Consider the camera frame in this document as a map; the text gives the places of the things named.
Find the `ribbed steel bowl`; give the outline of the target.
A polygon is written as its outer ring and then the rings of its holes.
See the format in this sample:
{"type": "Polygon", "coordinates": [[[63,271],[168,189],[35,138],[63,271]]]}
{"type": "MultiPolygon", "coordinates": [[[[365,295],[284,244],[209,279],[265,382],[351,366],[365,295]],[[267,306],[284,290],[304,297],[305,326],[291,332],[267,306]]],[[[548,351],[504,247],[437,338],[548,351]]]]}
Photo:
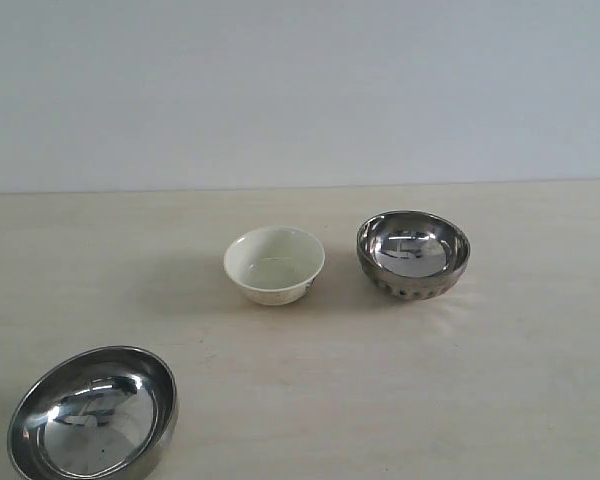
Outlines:
{"type": "Polygon", "coordinates": [[[380,291],[420,301],[456,285],[467,268],[471,245],[458,226],[440,216],[395,210],[360,225],[356,253],[363,273],[380,291]]]}

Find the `large plain steel bowl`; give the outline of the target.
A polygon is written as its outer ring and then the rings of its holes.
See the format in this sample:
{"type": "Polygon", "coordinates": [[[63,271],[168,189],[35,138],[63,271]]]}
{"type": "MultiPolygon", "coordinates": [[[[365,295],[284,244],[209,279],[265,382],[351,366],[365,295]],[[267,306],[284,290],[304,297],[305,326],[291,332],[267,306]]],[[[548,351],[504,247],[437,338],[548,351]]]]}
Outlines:
{"type": "Polygon", "coordinates": [[[136,346],[81,352],[45,373],[16,407],[7,451],[23,479],[145,479],[171,444],[175,376],[136,346]]]}

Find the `white ceramic bowl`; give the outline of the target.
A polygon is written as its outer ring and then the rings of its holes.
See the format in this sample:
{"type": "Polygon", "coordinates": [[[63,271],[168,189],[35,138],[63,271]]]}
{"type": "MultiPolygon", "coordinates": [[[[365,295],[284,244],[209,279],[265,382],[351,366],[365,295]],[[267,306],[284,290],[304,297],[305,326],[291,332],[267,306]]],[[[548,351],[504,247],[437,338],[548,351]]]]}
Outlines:
{"type": "Polygon", "coordinates": [[[301,299],[322,271],[326,254],[311,233],[289,226],[246,232],[226,249],[227,277],[248,300],[282,306],[301,299]]]}

